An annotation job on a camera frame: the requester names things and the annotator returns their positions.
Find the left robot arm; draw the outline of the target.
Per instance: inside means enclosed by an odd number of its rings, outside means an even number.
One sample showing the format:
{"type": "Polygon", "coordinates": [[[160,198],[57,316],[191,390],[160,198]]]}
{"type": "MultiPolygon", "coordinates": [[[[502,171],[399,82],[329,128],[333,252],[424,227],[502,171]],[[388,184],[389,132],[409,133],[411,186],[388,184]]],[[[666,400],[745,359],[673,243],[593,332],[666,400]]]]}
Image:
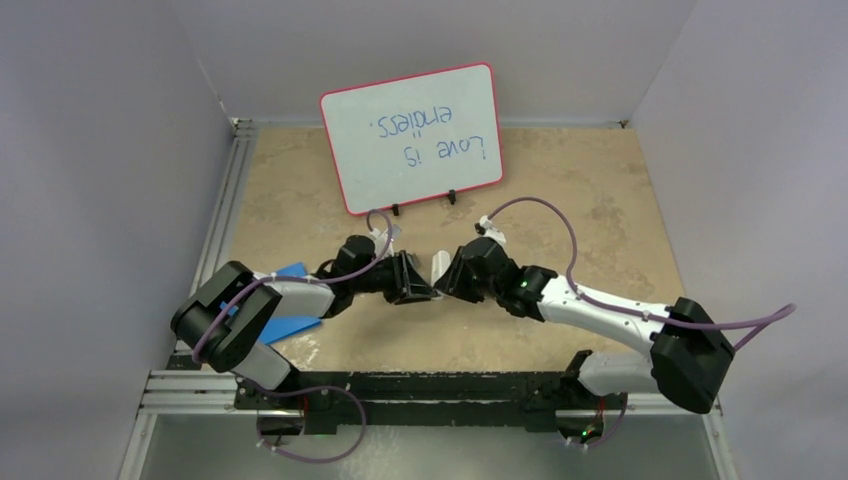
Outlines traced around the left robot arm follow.
{"type": "Polygon", "coordinates": [[[271,318],[332,318],[358,294],[380,294],[392,305],[437,298],[410,254],[389,247],[386,241],[352,235],[328,267],[302,277],[258,274],[229,261],[177,308],[170,328],[191,347],[195,362],[250,380],[272,408],[287,408],[297,399],[292,376],[298,370],[261,341],[271,318]]]}

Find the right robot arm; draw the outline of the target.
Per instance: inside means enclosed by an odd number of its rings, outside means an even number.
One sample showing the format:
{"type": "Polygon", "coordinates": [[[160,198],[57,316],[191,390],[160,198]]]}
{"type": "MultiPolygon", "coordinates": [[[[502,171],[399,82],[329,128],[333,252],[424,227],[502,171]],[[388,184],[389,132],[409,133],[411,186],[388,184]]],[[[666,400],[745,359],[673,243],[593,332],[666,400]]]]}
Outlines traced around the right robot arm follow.
{"type": "Polygon", "coordinates": [[[513,316],[569,325],[628,347],[591,353],[564,376],[561,392],[576,407],[613,393],[657,393],[706,414],[736,353],[693,300],[645,303],[587,288],[549,268],[518,265],[488,237],[434,254],[431,280],[443,295],[470,303],[491,298],[513,316]]]}

